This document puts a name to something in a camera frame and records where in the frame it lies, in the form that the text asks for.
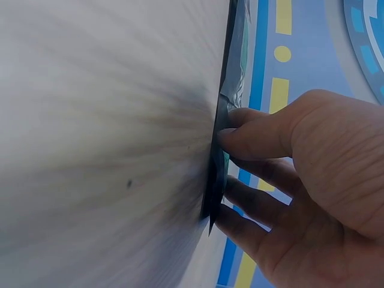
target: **skin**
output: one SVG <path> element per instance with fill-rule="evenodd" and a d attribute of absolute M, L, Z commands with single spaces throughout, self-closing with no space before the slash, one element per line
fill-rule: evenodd
<path fill-rule="evenodd" d="M 384 287 L 384 109 L 314 90 L 230 121 L 218 138 L 233 162 L 293 200 L 230 178 L 226 198 L 271 231 L 225 205 L 218 228 L 277 288 Z"/>

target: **finger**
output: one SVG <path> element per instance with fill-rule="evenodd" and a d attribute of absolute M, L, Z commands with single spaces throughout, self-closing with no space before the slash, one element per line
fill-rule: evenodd
<path fill-rule="evenodd" d="M 269 228 L 273 228 L 281 212 L 287 208 L 268 193 L 250 188 L 233 177 L 228 178 L 224 195 L 250 218 Z"/>
<path fill-rule="evenodd" d="M 268 234 L 255 222 L 241 217 L 236 211 L 221 204 L 217 227 L 248 255 L 256 255 L 260 243 Z"/>
<path fill-rule="evenodd" d="M 268 115 L 267 113 L 257 111 L 254 109 L 238 108 L 238 109 L 232 110 L 229 113 L 228 117 L 231 124 L 230 126 L 233 128 L 239 128 L 245 123 L 248 123 L 260 117 L 265 117 L 267 115 Z"/>
<path fill-rule="evenodd" d="M 306 193 L 294 166 L 284 159 L 231 160 L 241 169 L 263 179 L 290 197 Z"/>
<path fill-rule="evenodd" d="M 276 114 L 259 117 L 237 129 L 221 130 L 218 139 L 226 152 L 241 160 L 292 156 L 290 136 Z"/>
<path fill-rule="evenodd" d="M 328 91 L 309 91 L 275 114 L 244 121 L 235 130 L 219 132 L 220 144 L 226 152 L 241 160 L 292 157 L 293 132 L 296 139 L 305 140 L 299 135 L 311 129 L 312 124 L 304 119 L 339 98 Z"/>

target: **painted floor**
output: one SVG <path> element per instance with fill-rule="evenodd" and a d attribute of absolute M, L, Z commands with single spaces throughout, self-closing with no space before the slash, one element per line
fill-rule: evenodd
<path fill-rule="evenodd" d="M 243 107 L 274 113 L 305 91 L 318 88 L 383 103 L 384 86 L 379 83 L 384 83 L 384 0 L 255 3 L 256 44 L 252 75 L 245 84 L 250 86 L 249 97 L 243 97 Z M 245 184 L 290 202 L 289 197 L 248 172 L 234 167 L 230 171 Z M 217 287 L 273 285 L 228 239 Z"/>

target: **light blue surface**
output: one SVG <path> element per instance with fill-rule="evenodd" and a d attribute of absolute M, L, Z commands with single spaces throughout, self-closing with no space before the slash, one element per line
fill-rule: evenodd
<path fill-rule="evenodd" d="M 267 5 L 268 8 L 262 9 L 260 5 L 263 4 Z M 311 89 L 326 89 L 353 97 L 329 34 L 331 28 L 327 24 L 324 0 L 292 1 L 292 35 L 277 34 L 275 32 L 275 12 L 275 0 L 259 0 L 257 38 L 265 38 L 266 43 L 264 46 L 262 42 L 260 43 L 260 40 L 256 39 L 250 107 L 264 112 L 269 111 L 273 77 L 289 79 L 288 103 L 293 102 L 304 92 Z M 349 10 L 349 13 L 349 15 L 352 15 L 354 12 Z M 361 13 L 355 13 L 354 27 L 356 31 L 364 32 L 365 26 L 362 22 Z M 268 25 L 267 30 L 260 30 L 260 25 L 264 28 L 266 24 Z M 288 62 L 282 63 L 275 59 L 274 50 L 277 46 L 286 46 L 290 49 L 292 57 Z M 381 88 L 381 92 L 384 94 L 384 86 Z M 258 179 L 243 170 L 240 170 L 239 179 L 254 188 L 257 187 Z M 271 195 L 284 203 L 289 203 L 291 200 L 290 197 L 278 190 L 272 192 Z M 225 262 L 226 265 L 229 265 L 229 268 L 225 268 L 225 271 L 230 271 L 226 276 L 225 285 L 233 287 L 242 251 L 240 248 L 236 248 L 231 241 L 227 242 L 227 244 L 230 247 L 231 255 L 227 258 L 224 255 L 224 259 L 229 259 L 229 261 Z M 251 288 L 272 287 L 273 285 L 268 283 L 260 269 L 256 268 Z"/>

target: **yellow dot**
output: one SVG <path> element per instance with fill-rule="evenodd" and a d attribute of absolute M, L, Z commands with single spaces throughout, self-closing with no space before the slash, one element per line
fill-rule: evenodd
<path fill-rule="evenodd" d="M 286 46 L 277 46 L 274 55 L 276 60 L 280 62 L 288 62 L 292 56 L 289 48 Z"/>

